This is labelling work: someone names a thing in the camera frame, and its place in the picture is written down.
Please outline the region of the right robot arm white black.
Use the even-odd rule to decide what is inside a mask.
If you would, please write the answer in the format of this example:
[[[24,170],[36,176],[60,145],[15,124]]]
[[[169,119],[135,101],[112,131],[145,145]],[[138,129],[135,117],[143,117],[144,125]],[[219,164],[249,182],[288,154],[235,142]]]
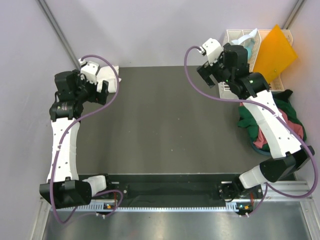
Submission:
[[[271,159],[240,174],[232,181],[234,194],[245,198],[252,188],[275,183],[300,170],[314,155],[313,148],[286,125],[278,110],[270,87],[261,73],[251,72],[248,51],[242,45],[221,45],[209,39],[199,47],[207,62],[197,68],[209,87],[214,81],[227,83],[231,92],[249,111],[262,131],[270,149]]]

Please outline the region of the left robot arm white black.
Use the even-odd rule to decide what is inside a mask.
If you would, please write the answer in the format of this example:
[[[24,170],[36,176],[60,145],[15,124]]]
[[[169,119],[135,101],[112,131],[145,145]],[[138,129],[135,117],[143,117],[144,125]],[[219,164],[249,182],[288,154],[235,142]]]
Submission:
[[[79,70],[63,71],[54,76],[57,91],[49,109],[53,133],[52,160],[46,180],[39,186],[40,195],[56,209],[90,204],[98,194],[109,198],[114,191],[105,175],[91,176],[80,180],[76,166],[77,135],[79,118],[85,102],[105,105],[108,83],[103,81],[102,90],[90,83]]]

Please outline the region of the white printed t shirt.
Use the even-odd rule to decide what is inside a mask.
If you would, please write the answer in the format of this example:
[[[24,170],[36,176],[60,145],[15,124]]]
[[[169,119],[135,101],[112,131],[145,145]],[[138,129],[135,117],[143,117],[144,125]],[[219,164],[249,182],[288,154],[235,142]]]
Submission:
[[[113,94],[117,91],[118,84],[116,75],[110,66],[101,67],[97,74],[97,91],[102,92],[103,81],[108,82],[108,92]]]

